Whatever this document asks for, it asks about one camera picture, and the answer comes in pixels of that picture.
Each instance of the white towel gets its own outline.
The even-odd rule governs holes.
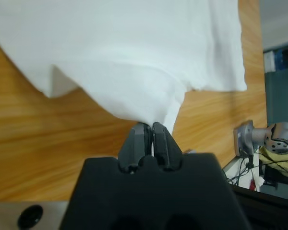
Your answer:
[[[238,0],[0,0],[0,46],[38,90],[170,132],[186,91],[246,90],[240,36]]]

